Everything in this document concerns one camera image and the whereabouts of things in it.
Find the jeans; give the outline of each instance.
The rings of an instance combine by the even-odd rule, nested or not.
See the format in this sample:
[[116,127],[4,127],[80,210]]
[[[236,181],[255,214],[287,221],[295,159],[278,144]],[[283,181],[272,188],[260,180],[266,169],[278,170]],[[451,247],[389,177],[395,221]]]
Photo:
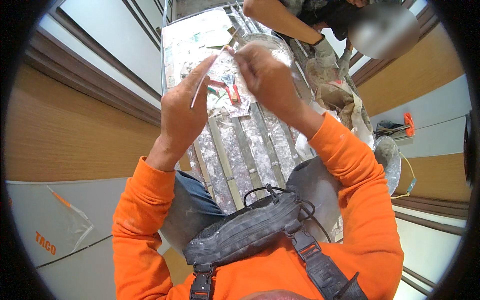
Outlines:
[[[315,205],[314,216],[327,232],[340,216],[338,191],[341,183],[328,172],[319,157],[307,160],[296,166],[287,181],[301,199]],[[205,227],[226,217],[210,196],[207,189],[189,174],[177,171],[173,188],[175,197],[160,231],[178,253]],[[326,240],[311,220],[305,227],[318,241]]]

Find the gray work glove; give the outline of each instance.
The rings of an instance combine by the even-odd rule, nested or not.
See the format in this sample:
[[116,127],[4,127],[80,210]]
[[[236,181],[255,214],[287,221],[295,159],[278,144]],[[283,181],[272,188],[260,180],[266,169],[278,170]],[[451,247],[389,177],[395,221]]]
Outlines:
[[348,74],[350,68],[350,58],[352,57],[352,51],[345,49],[343,55],[337,60],[338,70],[336,71],[339,78],[345,77]]
[[335,52],[325,36],[317,45],[313,46],[313,48],[315,49],[315,58],[320,67],[328,68],[335,65]]

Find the black harness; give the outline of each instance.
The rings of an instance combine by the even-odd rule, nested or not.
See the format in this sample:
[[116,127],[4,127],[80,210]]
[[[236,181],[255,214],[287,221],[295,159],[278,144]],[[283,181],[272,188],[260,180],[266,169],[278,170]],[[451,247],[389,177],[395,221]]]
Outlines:
[[322,253],[315,238],[305,231],[300,210],[305,206],[295,192],[265,187],[270,196],[225,217],[202,230],[183,249],[193,265],[195,280],[191,300],[211,300],[212,274],[218,266],[252,256],[281,236],[291,239],[306,263],[306,272],[325,300],[367,299],[357,282],[358,272],[348,280],[332,259]]

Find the orange long-sleeve shirt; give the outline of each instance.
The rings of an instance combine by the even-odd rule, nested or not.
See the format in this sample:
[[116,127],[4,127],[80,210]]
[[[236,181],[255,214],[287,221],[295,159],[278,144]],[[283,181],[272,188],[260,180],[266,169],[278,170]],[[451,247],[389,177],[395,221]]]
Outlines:
[[[338,195],[343,216],[343,244],[319,243],[368,299],[392,299],[402,274],[403,252],[384,178],[371,149],[329,114],[310,145],[342,182]],[[175,172],[153,169],[140,158],[113,216],[113,262],[117,298],[188,299],[193,275],[172,287],[157,249],[172,199]],[[258,291],[286,289],[322,299],[305,272],[305,263],[285,237],[250,258],[216,269],[213,299],[239,299]]]

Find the yellow cable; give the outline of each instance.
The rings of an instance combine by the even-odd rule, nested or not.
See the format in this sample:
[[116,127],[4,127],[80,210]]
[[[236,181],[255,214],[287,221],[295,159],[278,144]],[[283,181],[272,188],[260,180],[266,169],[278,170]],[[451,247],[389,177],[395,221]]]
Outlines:
[[[400,151],[398,151],[398,153],[400,153],[400,155],[407,161],[408,166],[410,167],[410,171],[412,172],[412,176],[415,179],[416,177],[415,177],[415,174],[413,173],[412,165],[410,164],[408,159],[405,157],[405,155],[403,155],[403,153],[401,153]],[[409,196],[410,196],[410,193],[407,192],[406,194],[403,194],[403,195],[400,195],[400,196],[397,196],[397,197],[390,197],[390,199],[398,199],[398,198],[401,198],[401,197],[409,197]]]

